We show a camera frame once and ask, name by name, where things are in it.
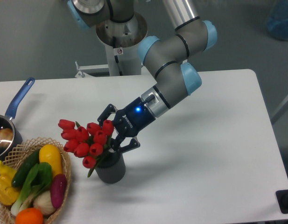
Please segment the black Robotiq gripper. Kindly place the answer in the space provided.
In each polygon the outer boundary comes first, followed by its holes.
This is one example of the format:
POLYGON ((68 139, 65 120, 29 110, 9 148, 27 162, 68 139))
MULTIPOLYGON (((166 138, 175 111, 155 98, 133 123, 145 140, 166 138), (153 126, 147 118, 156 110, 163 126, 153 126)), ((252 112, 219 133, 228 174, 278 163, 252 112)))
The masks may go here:
POLYGON ((112 121, 118 136, 111 139, 111 149, 115 152, 125 153, 140 147, 137 134, 146 126, 155 121, 155 116, 145 106, 140 97, 128 104, 125 108, 118 110, 113 104, 109 104, 99 115, 99 125, 115 113, 112 121))

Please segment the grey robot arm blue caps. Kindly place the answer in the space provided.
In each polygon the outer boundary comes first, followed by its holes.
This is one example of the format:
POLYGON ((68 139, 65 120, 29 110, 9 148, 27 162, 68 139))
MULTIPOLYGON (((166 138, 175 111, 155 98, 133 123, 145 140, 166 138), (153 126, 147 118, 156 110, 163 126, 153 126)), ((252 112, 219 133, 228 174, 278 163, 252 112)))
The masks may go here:
POLYGON ((110 76, 139 75, 145 67, 156 80, 125 108, 109 105, 98 118, 102 124, 115 115, 113 151, 138 148, 139 131, 201 86, 199 74, 187 59, 216 43, 216 28, 200 19, 191 0, 163 2, 175 29, 175 35, 164 41, 147 35, 147 23, 135 12, 132 0, 70 0, 67 4, 79 26, 96 28, 105 46, 110 76))

